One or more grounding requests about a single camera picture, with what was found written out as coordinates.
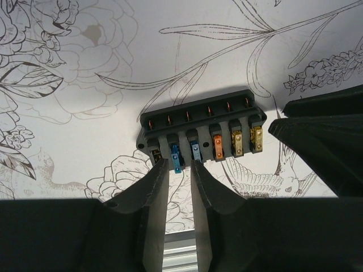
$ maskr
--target orange fuse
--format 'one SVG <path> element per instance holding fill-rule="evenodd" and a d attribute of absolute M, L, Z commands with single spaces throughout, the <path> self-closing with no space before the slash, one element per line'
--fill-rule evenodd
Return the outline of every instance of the orange fuse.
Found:
<path fill-rule="evenodd" d="M 216 153 L 216 159 L 223 159 L 223 148 L 222 148 L 222 136 L 213 136 L 214 140 L 214 152 Z"/>

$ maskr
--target flower drawing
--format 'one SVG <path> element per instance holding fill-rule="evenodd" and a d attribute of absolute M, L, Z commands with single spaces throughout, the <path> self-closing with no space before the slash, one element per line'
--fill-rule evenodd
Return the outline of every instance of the flower drawing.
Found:
<path fill-rule="evenodd" d="M 316 85 L 318 78 L 322 77 L 326 71 L 323 68 L 324 62 L 320 61 L 318 63 L 312 63 L 313 66 L 308 66 L 305 70 L 305 80 L 304 84 Z"/>
<path fill-rule="evenodd" d="M 22 48 L 25 31 L 30 27 L 26 12 L 17 1 L 1 0 L 0 7 L 0 67 L 9 63 L 9 56 Z"/>
<path fill-rule="evenodd" d="M 24 126 L 16 126 L 5 136 L 7 144 L 14 149 L 29 148 L 32 144 L 29 139 L 34 138 L 33 132 Z"/>
<path fill-rule="evenodd" d="M 311 61 L 303 72 L 297 73 L 295 77 L 290 75 L 284 86 L 290 90 L 290 94 L 296 90 L 305 92 L 308 89 L 320 88 L 325 84 L 336 84 L 338 87 L 354 73 L 361 75 L 362 72 L 363 38 L 355 50 L 341 52 L 320 61 Z"/>
<path fill-rule="evenodd" d="M 86 197 L 107 201 L 144 177 L 151 168 L 150 158 L 138 150 L 133 156 L 121 155 L 105 167 L 103 177 L 87 182 Z"/>
<path fill-rule="evenodd" d="M 38 25 L 47 33 L 66 36 L 78 14 L 77 0 L 32 0 L 31 14 Z"/>
<path fill-rule="evenodd" d="M 72 118 L 113 115 L 123 94 L 119 88 L 105 88 L 97 73 L 131 79 L 133 56 L 129 44 L 136 35 L 137 23 L 127 1 L 104 5 L 89 0 L 76 5 L 74 0 L 36 0 L 31 4 L 31 15 L 32 28 L 23 43 L 24 51 L 64 79 L 45 103 L 16 100 L 19 113 L 55 124 L 66 124 Z M 79 103 L 69 99 L 70 95 Z"/>

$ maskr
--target black plastic housing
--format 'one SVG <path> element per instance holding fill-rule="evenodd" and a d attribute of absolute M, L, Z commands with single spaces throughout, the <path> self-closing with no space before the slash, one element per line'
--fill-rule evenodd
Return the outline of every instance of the black plastic housing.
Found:
<path fill-rule="evenodd" d="M 235 120 L 239 120 L 242 127 L 243 153 L 255 153 L 251 147 L 250 129 L 262 126 L 266 119 L 266 114 L 256 106 L 255 97 L 250 90 L 232 92 L 142 114 L 142 129 L 136 147 L 150 156 L 153 165 L 155 151 L 151 152 L 159 147 L 161 156 L 169 159 L 169 169 L 172 170 L 174 167 L 170 159 L 168 135 L 177 135 L 183 168 L 191 165 L 191 140 L 197 139 L 199 142 L 203 162 L 216 160 L 213 154 L 212 134 L 215 134 L 215 127 L 220 127 L 225 159 L 233 156 L 230 122 L 235 123 Z"/>

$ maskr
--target fuse box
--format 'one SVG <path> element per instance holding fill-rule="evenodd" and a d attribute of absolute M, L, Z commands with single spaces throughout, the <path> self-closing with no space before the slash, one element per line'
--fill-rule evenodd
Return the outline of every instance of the fuse box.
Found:
<path fill-rule="evenodd" d="M 142 114 L 136 146 L 153 165 L 167 158 L 181 173 L 192 160 L 262 152 L 266 119 L 250 90 L 232 92 Z"/>

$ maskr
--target bird drawing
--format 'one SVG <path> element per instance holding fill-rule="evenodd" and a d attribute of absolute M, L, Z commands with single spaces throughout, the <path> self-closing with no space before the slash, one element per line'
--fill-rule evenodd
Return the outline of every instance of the bird drawing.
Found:
<path fill-rule="evenodd" d="M 40 149 L 39 153 L 30 156 L 29 161 L 32 163 L 36 173 L 36 180 L 27 177 L 12 169 L 2 167 L 0 170 L 0 179 L 10 196 L 12 191 L 13 198 L 84 198 L 86 186 L 78 182 L 66 184 L 55 184 L 52 182 L 54 172 L 54 162 L 52 158 Z"/>
<path fill-rule="evenodd" d="M 277 107 L 276 112 L 277 118 L 281 118 Z M 234 158 L 226 158 L 222 168 L 232 188 L 244 198 L 303 197 L 317 175 L 312 171 L 299 178 L 293 168 L 295 158 L 296 153 L 280 142 L 275 173 L 252 173 Z"/>

